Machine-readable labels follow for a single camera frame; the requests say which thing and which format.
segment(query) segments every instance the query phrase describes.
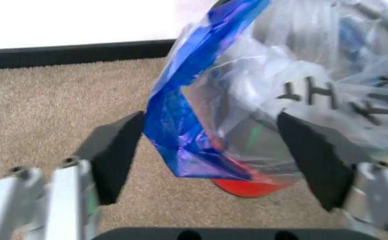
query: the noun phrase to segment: plastic bag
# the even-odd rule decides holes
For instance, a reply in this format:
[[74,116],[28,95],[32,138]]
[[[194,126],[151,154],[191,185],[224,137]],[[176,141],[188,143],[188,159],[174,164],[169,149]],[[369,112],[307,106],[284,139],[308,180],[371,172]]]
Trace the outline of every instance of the plastic bag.
[[388,155],[388,11],[362,7],[232,0],[211,9],[174,47],[144,133],[179,177],[298,179],[275,125],[281,111]]

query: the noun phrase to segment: beige carpet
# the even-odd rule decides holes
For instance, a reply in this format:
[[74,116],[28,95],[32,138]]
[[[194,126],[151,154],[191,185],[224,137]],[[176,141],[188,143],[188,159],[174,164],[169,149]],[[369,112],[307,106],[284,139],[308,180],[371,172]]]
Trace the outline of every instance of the beige carpet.
[[[145,108],[163,59],[0,70],[0,177],[13,166],[50,175],[98,125]],[[118,204],[100,230],[116,227],[328,228],[304,182],[269,197],[231,196],[206,179],[175,178],[142,137]]]

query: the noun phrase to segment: white wall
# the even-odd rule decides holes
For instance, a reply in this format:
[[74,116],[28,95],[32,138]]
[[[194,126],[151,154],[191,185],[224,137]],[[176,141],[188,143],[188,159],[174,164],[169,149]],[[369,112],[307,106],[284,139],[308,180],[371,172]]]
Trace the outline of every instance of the white wall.
[[174,39],[215,1],[0,0],[0,49]]

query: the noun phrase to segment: blue plastic bag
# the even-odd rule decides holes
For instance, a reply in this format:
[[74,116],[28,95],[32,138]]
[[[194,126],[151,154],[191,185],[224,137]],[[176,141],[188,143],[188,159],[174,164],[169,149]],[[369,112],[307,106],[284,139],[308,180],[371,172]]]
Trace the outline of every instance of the blue plastic bag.
[[269,4],[268,0],[232,0],[207,13],[180,43],[150,97],[144,133],[178,177],[250,179],[249,173],[212,147],[180,91],[224,52]]

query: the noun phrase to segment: red object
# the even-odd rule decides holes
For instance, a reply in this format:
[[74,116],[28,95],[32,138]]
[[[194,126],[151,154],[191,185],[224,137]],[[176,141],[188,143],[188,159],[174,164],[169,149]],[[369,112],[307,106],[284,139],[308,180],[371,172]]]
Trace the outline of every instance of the red object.
[[228,179],[212,179],[212,182],[227,193],[242,198],[264,197],[289,186]]

